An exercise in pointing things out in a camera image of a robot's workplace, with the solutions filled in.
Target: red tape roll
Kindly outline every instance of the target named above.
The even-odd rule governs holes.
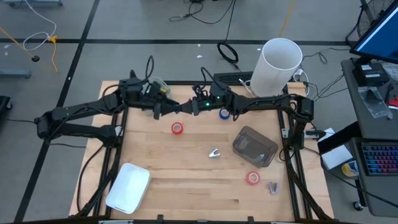
[[[182,123],[175,122],[172,124],[172,132],[173,134],[181,134],[182,133]]]
[[[258,184],[260,182],[260,174],[256,171],[248,172],[246,174],[246,182],[250,185]]]

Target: desk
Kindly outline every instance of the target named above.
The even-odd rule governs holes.
[[[101,93],[115,83],[103,82]],[[171,98],[176,101],[186,102],[193,96],[191,86],[170,87]],[[243,86],[232,86],[232,89],[238,94],[249,94]],[[304,94],[304,86],[291,83],[289,93]],[[248,216],[253,216],[255,221],[294,221],[284,162],[276,156],[269,167],[257,169],[231,150],[233,140],[245,125],[278,143],[280,150],[282,141],[275,110],[250,111],[236,122],[231,118],[220,119],[218,110],[202,112],[199,116],[168,114],[156,121],[151,111],[130,108],[127,117],[120,165],[130,162],[148,169],[152,180],[137,212],[127,215],[113,210],[111,218],[155,220],[158,214],[163,214],[165,220],[246,221]],[[184,128],[178,136],[172,134],[170,128],[176,121]],[[93,126],[110,122],[110,116],[99,115],[94,117]],[[100,145],[99,140],[89,139],[83,164]],[[305,145],[317,150],[313,140],[305,141]],[[214,147],[220,150],[219,159],[208,158]],[[325,213],[333,217],[319,156],[310,151],[301,151],[301,155],[307,189]],[[98,186],[103,156],[104,151],[90,162],[84,173],[81,205]],[[245,175],[252,170],[261,175],[261,182],[254,186],[245,181]],[[277,195],[270,194],[270,181],[280,184]],[[298,195],[302,208],[302,198]],[[102,203],[100,214],[104,212],[104,199]],[[76,212],[75,193],[70,214]],[[300,216],[305,217],[303,209],[300,212]]]
[[[356,181],[357,187],[362,187],[364,190],[396,203],[398,202],[398,197],[396,194],[396,185],[398,185],[398,179],[396,176],[366,176],[366,172],[364,170],[365,165],[362,163],[358,148],[360,147],[360,139],[362,138],[398,141],[397,113],[393,111],[394,118],[392,120],[388,120],[385,117],[376,119],[373,118],[358,93],[358,83],[352,73],[352,70],[354,69],[352,61],[344,60],[341,62],[341,66],[343,68],[349,95],[351,96],[358,121],[347,126],[341,131],[338,131],[331,137],[319,142],[319,150],[321,153],[325,153],[346,142],[349,142],[351,153],[358,163],[359,181]],[[387,88],[390,83],[397,84],[397,82],[391,78],[389,82],[377,88],[382,97],[386,95]],[[393,97],[394,95],[398,95],[397,87],[391,91],[390,97]],[[361,202],[362,206],[368,206],[369,211],[373,215],[398,217],[397,209],[395,207],[392,207],[366,194],[362,194],[361,192],[358,192],[358,194],[359,201]]]

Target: red object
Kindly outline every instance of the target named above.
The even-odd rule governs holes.
[[[246,182],[250,185],[256,185],[260,182],[260,174],[256,171],[248,172],[246,174]]]
[[[390,106],[398,106],[398,96],[394,100],[388,101],[388,105]]]
[[[173,134],[181,134],[183,130],[182,123],[175,122],[172,124],[172,132]]]

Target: keyboard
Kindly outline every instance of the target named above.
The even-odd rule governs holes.
[[[368,175],[398,175],[398,142],[362,142]]]
[[[214,79],[227,85],[242,85],[239,79],[245,82],[251,79],[252,74],[253,72],[216,73],[214,74]]]

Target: tape roll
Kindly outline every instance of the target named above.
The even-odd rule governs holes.
[[[172,132],[173,134],[181,134],[182,133],[182,123],[175,122],[172,124]]]
[[[226,109],[221,109],[219,112],[220,118],[221,119],[228,119],[229,118],[229,112]]]
[[[248,172],[246,174],[246,182],[250,185],[258,184],[260,182],[260,174],[256,171]]]

